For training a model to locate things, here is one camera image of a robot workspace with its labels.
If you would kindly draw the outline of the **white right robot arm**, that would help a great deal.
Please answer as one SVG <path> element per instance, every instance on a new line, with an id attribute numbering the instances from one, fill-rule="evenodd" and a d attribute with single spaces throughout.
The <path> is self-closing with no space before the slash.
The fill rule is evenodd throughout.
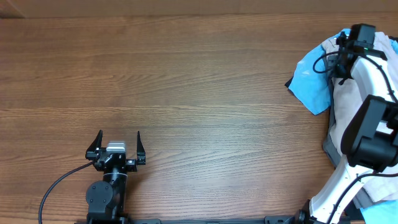
<path id="1" fill-rule="evenodd" d="M 387 70 L 387 56 L 374 49 L 375 26 L 355 24 L 336 39 L 325 74 L 357 83 L 362 104 L 345 129 L 342 157 L 321 191 L 300 209 L 294 223 L 338 223 L 346 206 L 373 177 L 397 165 L 397 88 Z"/>

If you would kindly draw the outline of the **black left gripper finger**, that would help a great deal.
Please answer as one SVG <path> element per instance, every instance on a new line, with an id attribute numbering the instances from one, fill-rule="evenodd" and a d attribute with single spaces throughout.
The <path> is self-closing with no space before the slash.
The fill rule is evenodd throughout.
<path id="1" fill-rule="evenodd" d="M 140 132 L 137 132 L 137 165 L 146 164 L 146 152 L 141 141 Z"/>
<path id="2" fill-rule="evenodd" d="M 90 144 L 85 153 L 85 158 L 89 161 L 95 161 L 98 159 L 101 151 L 101 144 L 103 138 L 103 131 L 100 129 L 95 137 L 95 140 Z"/>

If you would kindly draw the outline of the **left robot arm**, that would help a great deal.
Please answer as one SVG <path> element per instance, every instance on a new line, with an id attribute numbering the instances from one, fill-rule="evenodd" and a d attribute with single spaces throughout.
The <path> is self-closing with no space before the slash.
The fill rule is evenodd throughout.
<path id="1" fill-rule="evenodd" d="M 137 133 L 135 159 L 126 156 L 126 143 L 111 141 L 106 147 L 101 145 L 103 132 L 99 131 L 95 140 L 86 150 L 86 159 L 93 163 L 93 167 L 103 173 L 101 181 L 91 184 L 86 191 L 88 203 L 87 223 L 132 223 L 129 215 L 124 211 L 127 174 L 136 172 L 138 166 L 146 163 L 146 152 Z"/>

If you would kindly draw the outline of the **beige shorts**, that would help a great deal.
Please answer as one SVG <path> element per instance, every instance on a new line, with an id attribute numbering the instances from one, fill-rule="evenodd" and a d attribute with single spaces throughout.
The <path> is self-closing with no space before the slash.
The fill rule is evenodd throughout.
<path id="1" fill-rule="evenodd" d="M 374 48 L 383 51 L 387 56 L 388 72 L 394 86 L 397 86 L 397 42 L 383 32 L 376 32 Z M 336 123 L 332 126 L 331 140 L 341 156 L 341 138 L 349 122 L 362 104 L 359 88 L 356 82 L 349 79 L 339 85 L 340 79 L 333 78 L 329 84 L 333 97 Z M 397 199 L 397 178 L 375 177 L 363 187 L 373 203 Z"/>

